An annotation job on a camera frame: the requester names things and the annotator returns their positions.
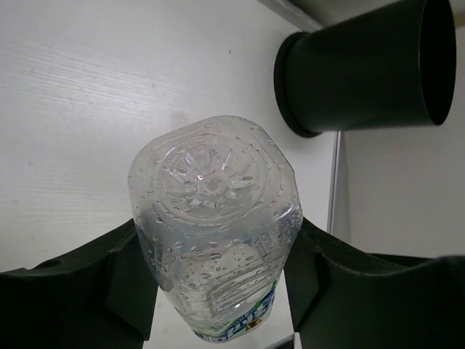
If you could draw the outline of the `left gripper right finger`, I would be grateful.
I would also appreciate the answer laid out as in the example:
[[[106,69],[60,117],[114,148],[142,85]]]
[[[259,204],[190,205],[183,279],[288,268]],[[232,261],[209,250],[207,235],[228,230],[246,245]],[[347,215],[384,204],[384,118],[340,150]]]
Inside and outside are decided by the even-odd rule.
[[[309,221],[285,268],[303,348],[462,348],[464,257],[369,254]]]

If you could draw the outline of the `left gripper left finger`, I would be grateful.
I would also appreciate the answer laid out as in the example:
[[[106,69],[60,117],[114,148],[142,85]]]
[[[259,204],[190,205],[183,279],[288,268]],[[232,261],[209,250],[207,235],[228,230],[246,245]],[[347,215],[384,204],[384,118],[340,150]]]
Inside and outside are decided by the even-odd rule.
[[[142,348],[157,291],[129,220],[32,269],[1,273],[1,347]]]

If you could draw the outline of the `clear bottle blue white label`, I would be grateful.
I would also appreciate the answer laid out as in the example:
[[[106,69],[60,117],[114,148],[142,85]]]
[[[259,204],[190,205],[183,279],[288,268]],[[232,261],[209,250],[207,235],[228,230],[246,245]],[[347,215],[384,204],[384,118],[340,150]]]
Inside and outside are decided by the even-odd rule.
[[[258,124],[215,116],[135,156],[129,198],[145,261],[196,336],[224,343],[270,315],[303,222],[295,173]]]

